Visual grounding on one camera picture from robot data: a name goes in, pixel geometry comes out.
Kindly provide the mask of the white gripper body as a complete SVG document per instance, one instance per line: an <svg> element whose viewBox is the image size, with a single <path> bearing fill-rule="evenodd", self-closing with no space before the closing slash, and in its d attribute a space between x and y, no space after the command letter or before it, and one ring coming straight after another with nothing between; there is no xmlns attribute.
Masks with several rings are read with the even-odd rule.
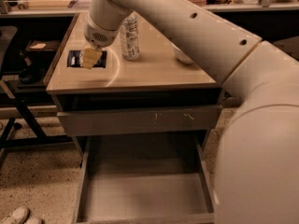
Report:
<svg viewBox="0 0 299 224"><path fill-rule="evenodd" d="M83 34L85 39L94 46L101 48L110 46L114 42L118 32L118 30L110 31L101 28L92 20L90 15L87 15Z"/></svg>

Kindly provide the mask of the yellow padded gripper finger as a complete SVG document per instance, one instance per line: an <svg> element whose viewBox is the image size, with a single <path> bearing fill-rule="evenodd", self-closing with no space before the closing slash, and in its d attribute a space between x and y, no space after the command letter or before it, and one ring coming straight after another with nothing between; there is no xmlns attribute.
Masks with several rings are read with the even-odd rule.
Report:
<svg viewBox="0 0 299 224"><path fill-rule="evenodd" d="M86 45L82 51L81 66L84 68L92 69L102 56L102 49L93 46Z"/></svg>

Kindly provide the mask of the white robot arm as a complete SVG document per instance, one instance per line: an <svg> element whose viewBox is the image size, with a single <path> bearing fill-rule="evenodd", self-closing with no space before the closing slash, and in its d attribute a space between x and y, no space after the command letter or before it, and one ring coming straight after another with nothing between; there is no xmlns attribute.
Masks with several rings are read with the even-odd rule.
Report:
<svg viewBox="0 0 299 224"><path fill-rule="evenodd" d="M93 0L86 39L111 45L132 12L241 103L217 153L215 224L299 224L299 63L187 0Z"/></svg>

